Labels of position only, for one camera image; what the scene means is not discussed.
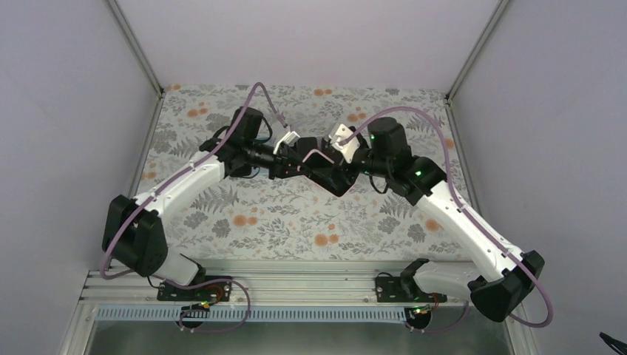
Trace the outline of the phone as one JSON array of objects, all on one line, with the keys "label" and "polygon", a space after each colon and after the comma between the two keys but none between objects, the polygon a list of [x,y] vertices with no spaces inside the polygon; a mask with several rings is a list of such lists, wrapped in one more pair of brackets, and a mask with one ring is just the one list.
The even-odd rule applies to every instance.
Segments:
[{"label": "phone", "polygon": [[329,189],[327,187],[326,172],[331,164],[326,152],[337,152],[322,138],[305,137],[296,141],[296,152],[302,159],[302,168],[305,168],[305,176],[315,184],[337,197],[343,196],[349,189]]}]

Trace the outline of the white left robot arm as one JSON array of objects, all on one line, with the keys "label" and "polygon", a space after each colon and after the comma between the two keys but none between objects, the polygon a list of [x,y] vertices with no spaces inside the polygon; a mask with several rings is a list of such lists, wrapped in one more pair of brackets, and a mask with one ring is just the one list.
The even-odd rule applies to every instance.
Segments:
[{"label": "white left robot arm", "polygon": [[226,135],[215,135],[204,142],[171,177],[135,197],[117,196],[107,213],[101,276],[114,279],[106,270],[116,259],[128,272],[175,284],[186,299],[200,297],[206,289],[204,269],[169,249],[164,224],[170,213],[189,206],[210,186],[227,177],[246,177],[254,167],[278,169],[282,178],[294,176],[295,169],[289,166],[292,157],[275,153],[266,139],[259,138],[260,127],[267,122],[261,111],[240,107],[231,124],[222,128]]}]

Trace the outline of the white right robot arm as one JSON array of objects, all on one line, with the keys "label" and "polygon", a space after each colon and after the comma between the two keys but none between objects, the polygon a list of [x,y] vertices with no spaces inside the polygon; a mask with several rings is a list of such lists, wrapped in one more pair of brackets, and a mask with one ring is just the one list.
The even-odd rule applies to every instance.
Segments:
[{"label": "white right robot arm", "polygon": [[349,172],[384,178],[388,188],[417,206],[449,232],[470,256],[471,269],[417,259],[401,276],[402,295],[418,301],[436,293],[470,301],[487,319],[503,322],[534,290],[545,265],[536,251],[524,252],[500,235],[458,193],[453,179],[433,160],[414,155],[403,126],[391,117],[355,127],[337,124],[323,146]]}]

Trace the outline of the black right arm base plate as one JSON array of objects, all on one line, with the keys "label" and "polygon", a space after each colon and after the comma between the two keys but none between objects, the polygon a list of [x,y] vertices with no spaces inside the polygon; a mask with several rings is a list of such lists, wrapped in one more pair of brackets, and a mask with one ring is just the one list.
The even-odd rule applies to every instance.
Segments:
[{"label": "black right arm base plate", "polygon": [[425,293],[415,283],[410,283],[400,276],[393,276],[387,272],[379,273],[374,278],[374,283],[378,302],[435,303],[447,301],[446,295]]}]

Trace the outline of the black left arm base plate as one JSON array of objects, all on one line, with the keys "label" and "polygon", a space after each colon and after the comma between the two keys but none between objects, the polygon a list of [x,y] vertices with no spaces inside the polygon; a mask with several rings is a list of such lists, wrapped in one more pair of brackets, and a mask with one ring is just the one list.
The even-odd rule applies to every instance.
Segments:
[{"label": "black left arm base plate", "polygon": [[193,289],[177,288],[169,283],[162,283],[157,292],[158,301],[171,302],[228,302],[232,287],[230,276],[205,276],[203,282],[211,284]]}]

